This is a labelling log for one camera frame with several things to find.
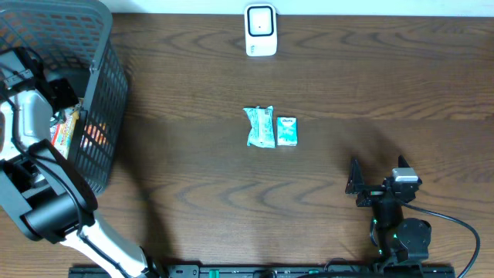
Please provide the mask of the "small teal tissue pack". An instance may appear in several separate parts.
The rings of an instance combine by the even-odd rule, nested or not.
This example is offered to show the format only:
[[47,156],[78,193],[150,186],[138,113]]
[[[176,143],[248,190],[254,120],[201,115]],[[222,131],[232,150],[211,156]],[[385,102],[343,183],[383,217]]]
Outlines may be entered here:
[[295,117],[277,118],[277,144],[279,146],[296,146],[297,119]]

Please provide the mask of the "yellow wet wipes pack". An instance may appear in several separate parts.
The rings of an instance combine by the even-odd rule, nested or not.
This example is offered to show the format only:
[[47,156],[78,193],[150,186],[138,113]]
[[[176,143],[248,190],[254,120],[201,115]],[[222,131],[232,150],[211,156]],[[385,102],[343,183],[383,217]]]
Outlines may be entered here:
[[71,140],[76,122],[80,118],[82,102],[83,100],[79,98],[78,104],[57,112],[50,120],[51,144],[65,159],[69,156]]

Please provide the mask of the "teal snack wrapper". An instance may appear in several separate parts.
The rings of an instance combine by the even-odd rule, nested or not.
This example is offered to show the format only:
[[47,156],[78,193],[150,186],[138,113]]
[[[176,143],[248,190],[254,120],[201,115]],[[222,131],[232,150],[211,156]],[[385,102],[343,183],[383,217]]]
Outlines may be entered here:
[[261,148],[275,148],[273,129],[273,106],[266,108],[246,107],[243,109],[251,124],[247,145]]

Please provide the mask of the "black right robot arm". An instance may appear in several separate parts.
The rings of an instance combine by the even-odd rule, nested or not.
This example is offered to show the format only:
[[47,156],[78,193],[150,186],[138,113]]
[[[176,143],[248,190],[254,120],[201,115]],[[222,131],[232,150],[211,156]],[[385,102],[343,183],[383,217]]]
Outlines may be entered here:
[[379,185],[368,185],[357,159],[350,163],[350,175],[345,193],[356,195],[358,207],[370,207],[373,212],[370,237],[380,251],[375,263],[378,272],[392,266],[414,265],[428,258],[431,226],[416,218],[405,218],[402,208],[416,198],[422,180],[403,156],[398,166]]

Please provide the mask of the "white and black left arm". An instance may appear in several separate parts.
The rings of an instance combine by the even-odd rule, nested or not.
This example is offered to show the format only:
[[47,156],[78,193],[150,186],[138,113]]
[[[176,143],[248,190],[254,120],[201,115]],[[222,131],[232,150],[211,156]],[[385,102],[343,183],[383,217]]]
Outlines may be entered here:
[[41,57],[25,47],[1,52],[1,76],[1,207],[19,230],[82,253],[112,277],[166,277],[98,213],[92,189],[51,142],[51,126],[80,102],[69,81],[46,79]]

